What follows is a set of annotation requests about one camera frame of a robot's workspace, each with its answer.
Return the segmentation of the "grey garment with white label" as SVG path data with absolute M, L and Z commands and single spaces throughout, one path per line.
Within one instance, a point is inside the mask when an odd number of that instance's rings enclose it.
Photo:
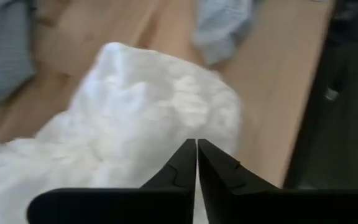
M 0 103 L 35 75 L 30 49 L 37 0 L 0 0 Z

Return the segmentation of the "plain white garment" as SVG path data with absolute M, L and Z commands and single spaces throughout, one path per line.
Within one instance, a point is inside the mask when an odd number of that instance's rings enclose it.
M 189 138 L 233 155 L 240 131 L 240 99 L 217 72 L 106 44 L 67 110 L 0 142 L 0 224 L 27 224 L 29 202 L 58 187 L 139 187 Z

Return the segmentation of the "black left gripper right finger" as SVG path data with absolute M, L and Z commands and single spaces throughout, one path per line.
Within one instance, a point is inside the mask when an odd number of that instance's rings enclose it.
M 209 224 L 358 224 L 358 190 L 280 189 L 198 140 Z

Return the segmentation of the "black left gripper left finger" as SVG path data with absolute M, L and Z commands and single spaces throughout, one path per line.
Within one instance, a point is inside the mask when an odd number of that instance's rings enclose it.
M 29 224 L 192 224 L 197 145 L 186 140 L 139 188 L 60 188 L 36 196 Z

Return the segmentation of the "light grey crumpled garment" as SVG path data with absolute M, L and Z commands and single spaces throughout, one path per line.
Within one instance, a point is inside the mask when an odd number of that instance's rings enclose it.
M 231 58 L 250 32 L 262 0 L 198 0 L 192 36 L 207 65 Z

